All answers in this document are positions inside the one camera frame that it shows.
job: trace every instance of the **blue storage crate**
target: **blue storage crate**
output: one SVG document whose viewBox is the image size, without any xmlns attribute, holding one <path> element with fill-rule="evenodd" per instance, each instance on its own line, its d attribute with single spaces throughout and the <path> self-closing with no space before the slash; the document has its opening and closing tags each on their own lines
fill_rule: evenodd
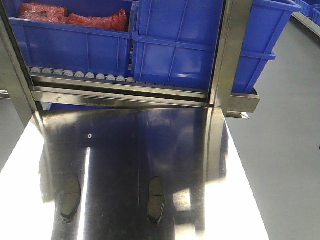
<svg viewBox="0 0 320 240">
<path fill-rule="evenodd" d="M 275 60 L 276 54 L 242 51 L 238 64 L 233 93 L 250 94 L 269 60 Z"/>
<path fill-rule="evenodd" d="M 133 33 L 136 81 L 208 89 L 215 47 Z"/>
<path fill-rule="evenodd" d="M 320 0 L 295 0 L 295 3 L 301 6 L 301 13 L 308 18 L 313 16 L 314 8 L 320 7 Z"/>
<path fill-rule="evenodd" d="M 189 43 L 216 45 L 223 0 L 140 0 L 140 35 Z"/>
<path fill-rule="evenodd" d="M 270 54 L 292 13 L 300 9 L 291 0 L 254 0 L 242 50 Z"/>
<path fill-rule="evenodd" d="M 16 18 L 21 3 L 27 2 L 30 1 L 4 0 L 28 66 L 131 75 L 129 61 L 136 3 L 123 0 L 37 0 L 39 3 L 67 7 L 70 14 L 84 17 L 111 16 L 124 8 L 128 17 L 130 14 L 132 17 L 130 31 L 121 32 Z"/>
<path fill-rule="evenodd" d="M 320 26 L 320 7 L 313 9 L 313 18 L 312 21 Z"/>
</svg>

